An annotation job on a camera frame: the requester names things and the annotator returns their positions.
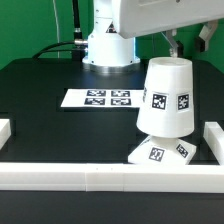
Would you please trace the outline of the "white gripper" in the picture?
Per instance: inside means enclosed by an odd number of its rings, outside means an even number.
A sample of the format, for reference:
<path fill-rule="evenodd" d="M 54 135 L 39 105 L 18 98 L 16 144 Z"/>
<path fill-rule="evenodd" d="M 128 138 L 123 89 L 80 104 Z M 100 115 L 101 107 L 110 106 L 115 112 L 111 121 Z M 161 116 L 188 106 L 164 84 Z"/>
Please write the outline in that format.
<path fill-rule="evenodd" d="M 177 28 L 205 22 L 195 47 L 198 52 L 209 49 L 217 19 L 224 18 L 224 0 L 112 0 L 112 17 L 125 39 L 163 31 L 170 56 L 177 58 L 183 56 L 183 44 L 175 40 Z"/>

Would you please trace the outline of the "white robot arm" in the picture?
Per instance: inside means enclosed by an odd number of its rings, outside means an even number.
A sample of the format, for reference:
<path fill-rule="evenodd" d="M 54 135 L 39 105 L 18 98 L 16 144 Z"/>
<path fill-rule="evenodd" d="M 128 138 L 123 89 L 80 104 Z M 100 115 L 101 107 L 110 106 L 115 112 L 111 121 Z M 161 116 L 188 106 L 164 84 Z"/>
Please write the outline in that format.
<path fill-rule="evenodd" d="M 173 32 L 224 18 L 224 0 L 93 0 L 94 28 L 85 64 L 124 67 L 136 64 L 134 38 L 165 32 L 177 55 Z"/>

